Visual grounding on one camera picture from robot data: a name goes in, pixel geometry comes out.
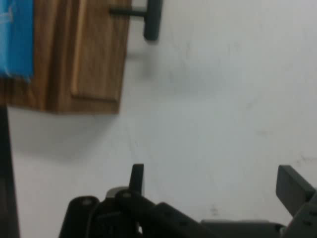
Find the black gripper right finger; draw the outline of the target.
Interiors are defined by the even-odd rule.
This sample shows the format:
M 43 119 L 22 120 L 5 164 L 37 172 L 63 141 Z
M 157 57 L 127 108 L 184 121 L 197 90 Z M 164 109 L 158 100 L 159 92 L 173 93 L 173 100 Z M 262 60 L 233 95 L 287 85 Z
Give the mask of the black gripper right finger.
M 276 196 L 292 216 L 283 229 L 283 238 L 317 236 L 317 189 L 292 166 L 280 165 L 277 172 Z

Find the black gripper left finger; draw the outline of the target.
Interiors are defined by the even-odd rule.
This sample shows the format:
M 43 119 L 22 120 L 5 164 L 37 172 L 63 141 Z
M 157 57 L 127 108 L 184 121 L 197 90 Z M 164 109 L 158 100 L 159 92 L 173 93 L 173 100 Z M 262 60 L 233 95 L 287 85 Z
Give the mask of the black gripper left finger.
M 212 232 L 166 203 L 142 195 L 144 165 L 134 164 L 128 187 L 99 201 L 72 199 L 59 233 L 61 238 L 211 238 Z

